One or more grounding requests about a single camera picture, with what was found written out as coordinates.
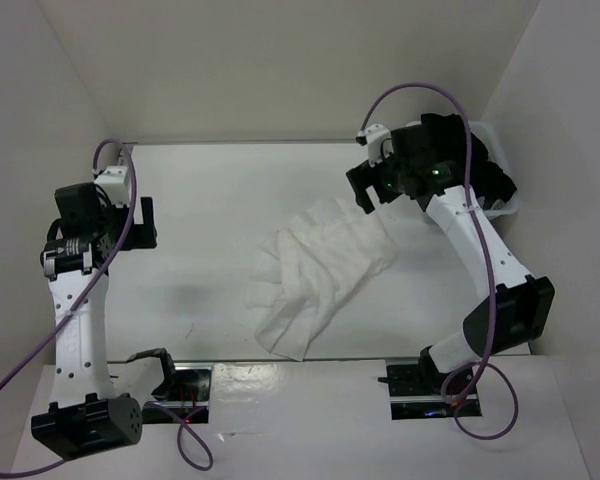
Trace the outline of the white perforated plastic basket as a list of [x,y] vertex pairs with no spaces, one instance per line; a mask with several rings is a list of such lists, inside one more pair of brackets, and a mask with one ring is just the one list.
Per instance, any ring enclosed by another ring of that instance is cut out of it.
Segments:
[[[482,121],[470,121],[469,126],[472,133],[480,139],[489,153],[489,160],[497,164],[503,172],[513,179],[513,173],[508,162],[507,154],[500,142],[499,136],[494,128]],[[511,199],[505,203],[500,203],[495,209],[484,208],[484,213],[489,220],[496,219],[502,216],[515,214],[521,205],[521,197],[519,191],[516,191]]]

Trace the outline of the black skirt in basket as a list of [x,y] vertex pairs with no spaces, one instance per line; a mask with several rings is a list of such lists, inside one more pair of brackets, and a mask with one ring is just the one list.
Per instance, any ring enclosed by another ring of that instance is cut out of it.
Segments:
[[[420,115],[420,122],[426,127],[439,160],[453,162],[459,182],[463,183],[466,135],[461,117],[458,114],[424,113]],[[495,214],[510,207],[517,186],[506,172],[488,128],[474,121],[470,121],[469,126],[472,147],[470,184],[479,205],[486,213]]]

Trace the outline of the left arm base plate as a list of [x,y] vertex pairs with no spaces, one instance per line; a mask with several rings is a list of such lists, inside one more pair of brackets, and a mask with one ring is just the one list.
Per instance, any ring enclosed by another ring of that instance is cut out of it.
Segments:
[[[109,364],[110,377],[114,385],[121,380],[126,365]],[[208,424],[209,401],[211,396],[212,365],[205,363],[176,362],[175,385],[161,397],[151,397],[151,401],[164,406],[179,418],[187,419],[191,425]],[[143,407],[144,425],[176,423],[169,415],[158,409]]]

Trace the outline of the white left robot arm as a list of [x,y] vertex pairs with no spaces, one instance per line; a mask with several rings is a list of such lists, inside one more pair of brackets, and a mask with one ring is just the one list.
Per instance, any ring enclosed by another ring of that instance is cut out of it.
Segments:
[[134,360],[113,379],[105,332],[109,267],[121,250],[153,248],[151,225],[135,225],[137,195],[122,180],[58,189],[59,216],[40,263],[52,296],[57,333],[47,412],[31,420],[32,436],[65,461],[137,444],[142,408],[178,390],[179,375],[153,359]]

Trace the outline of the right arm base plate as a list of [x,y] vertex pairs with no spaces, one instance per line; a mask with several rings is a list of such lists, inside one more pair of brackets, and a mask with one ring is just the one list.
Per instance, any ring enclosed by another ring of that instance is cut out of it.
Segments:
[[[455,404],[444,401],[440,388],[448,374],[425,373],[416,359],[390,359],[385,363],[386,373],[378,377],[378,382],[384,384],[389,393],[391,419],[397,420],[429,420],[453,418]],[[447,395],[456,396],[464,390],[474,374],[471,369],[465,369],[454,377],[447,387]],[[477,388],[469,392],[467,400],[461,402],[464,406],[459,417],[479,417],[482,415],[477,395]]]

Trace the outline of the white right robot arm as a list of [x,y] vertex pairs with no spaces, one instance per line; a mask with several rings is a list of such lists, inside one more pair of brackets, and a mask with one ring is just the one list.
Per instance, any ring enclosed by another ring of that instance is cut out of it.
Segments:
[[549,278],[517,260],[490,222],[488,210],[510,200],[515,186],[456,116],[394,130],[373,124],[356,141],[367,150],[366,159],[346,174],[356,204],[372,216],[377,205],[401,197],[416,202],[475,285],[478,304],[460,329],[418,358],[421,387],[456,396],[455,374],[482,368],[492,355],[540,336],[555,296]]

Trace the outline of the white pleated skirt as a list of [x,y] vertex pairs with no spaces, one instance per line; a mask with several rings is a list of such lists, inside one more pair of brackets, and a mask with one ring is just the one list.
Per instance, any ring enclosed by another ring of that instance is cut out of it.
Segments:
[[377,214],[320,199],[259,247],[245,298],[254,339],[270,354],[302,361],[338,310],[397,256]]

